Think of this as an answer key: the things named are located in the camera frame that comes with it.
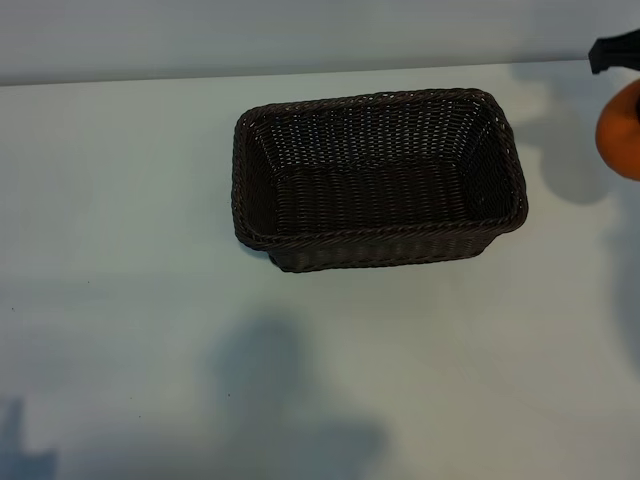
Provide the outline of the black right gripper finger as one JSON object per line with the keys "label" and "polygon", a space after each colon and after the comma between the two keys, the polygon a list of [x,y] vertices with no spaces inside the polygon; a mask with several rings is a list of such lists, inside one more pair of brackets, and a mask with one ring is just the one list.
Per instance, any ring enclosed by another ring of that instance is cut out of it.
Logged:
{"label": "black right gripper finger", "polygon": [[598,38],[588,52],[588,61],[593,75],[610,68],[640,70],[640,30]]}

